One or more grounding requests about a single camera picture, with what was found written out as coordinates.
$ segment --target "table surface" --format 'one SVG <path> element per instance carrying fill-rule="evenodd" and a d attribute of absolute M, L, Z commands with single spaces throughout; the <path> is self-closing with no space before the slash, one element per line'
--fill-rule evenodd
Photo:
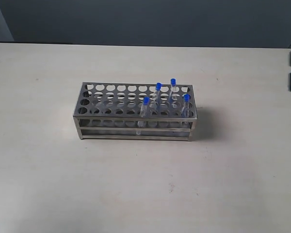
<path fill-rule="evenodd" d="M 291 233 L 288 54 L 0 44 L 0 233 Z M 81 82 L 171 78 L 195 141 L 79 140 Z"/>

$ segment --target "white table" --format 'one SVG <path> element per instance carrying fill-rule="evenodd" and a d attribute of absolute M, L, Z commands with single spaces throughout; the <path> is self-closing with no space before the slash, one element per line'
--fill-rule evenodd
<path fill-rule="evenodd" d="M 0 44 L 0 233 L 291 233 L 288 54 Z M 170 78 L 198 140 L 79 140 L 81 82 Z"/>

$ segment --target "test tube rack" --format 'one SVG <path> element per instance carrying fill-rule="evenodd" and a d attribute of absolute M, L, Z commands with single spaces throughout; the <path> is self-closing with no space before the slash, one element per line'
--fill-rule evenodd
<path fill-rule="evenodd" d="M 170 85 L 162 85 L 159 105 L 140 117 L 145 96 L 150 97 L 155 84 L 82 83 L 73 119 L 80 139 L 149 139 L 191 141 L 197 123 L 194 92 L 191 85 L 177 85 L 177 101 L 169 103 Z M 181 116 L 183 95 L 190 95 L 188 118 Z M 138 121 L 145 121 L 138 128 Z"/>

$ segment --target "blue screw cap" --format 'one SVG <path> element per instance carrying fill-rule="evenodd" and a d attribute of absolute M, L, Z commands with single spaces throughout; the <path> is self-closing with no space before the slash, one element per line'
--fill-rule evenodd
<path fill-rule="evenodd" d="M 185 101 L 185 102 L 189 102 L 189 100 L 190 100 L 190 95 L 189 95 L 189 94 L 185 94 L 185 95 L 183 96 L 183 98 L 184 98 L 184 101 Z"/>
<path fill-rule="evenodd" d="M 171 80 L 170 80 L 170 84 L 171 84 L 172 86 L 175 86 L 175 85 L 176 85 L 176 79 L 171 79 Z"/>
<path fill-rule="evenodd" d="M 148 96 L 144 97 L 144 105 L 147 105 L 150 102 L 150 98 Z"/>
<path fill-rule="evenodd" d="M 156 90 L 157 91 L 160 91 L 161 90 L 161 87 L 162 87 L 162 84 L 161 83 L 157 83 L 156 84 Z"/>

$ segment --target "metal rack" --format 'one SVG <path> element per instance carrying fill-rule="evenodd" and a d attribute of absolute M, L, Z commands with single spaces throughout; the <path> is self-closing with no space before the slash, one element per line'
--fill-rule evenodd
<path fill-rule="evenodd" d="M 197 123 L 193 87 L 177 85 L 178 101 L 171 106 L 169 85 L 162 85 L 158 108 L 140 117 L 143 98 L 151 101 L 154 90 L 155 84 L 82 83 L 73 114 L 79 138 L 191 141 Z M 184 94 L 191 97 L 189 118 L 181 117 Z M 140 120 L 144 128 L 137 127 Z"/>

